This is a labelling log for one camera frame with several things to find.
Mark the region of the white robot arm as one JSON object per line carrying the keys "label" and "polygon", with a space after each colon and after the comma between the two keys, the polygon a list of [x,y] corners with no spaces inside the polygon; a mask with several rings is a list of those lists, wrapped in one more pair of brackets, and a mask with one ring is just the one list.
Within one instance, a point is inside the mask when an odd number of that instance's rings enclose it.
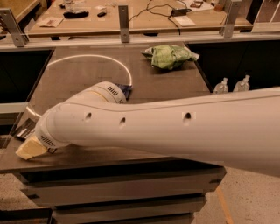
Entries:
{"label": "white robot arm", "polygon": [[120,147],[280,175],[280,88],[128,104],[100,82],[48,109],[18,148],[30,159],[75,144]]}

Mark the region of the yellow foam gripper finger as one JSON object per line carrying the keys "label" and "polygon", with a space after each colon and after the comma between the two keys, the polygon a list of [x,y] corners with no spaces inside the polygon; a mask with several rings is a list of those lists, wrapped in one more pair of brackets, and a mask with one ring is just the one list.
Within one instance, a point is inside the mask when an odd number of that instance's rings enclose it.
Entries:
{"label": "yellow foam gripper finger", "polygon": [[24,159],[35,158],[47,152],[47,148],[35,135],[29,136],[17,149],[16,154]]}

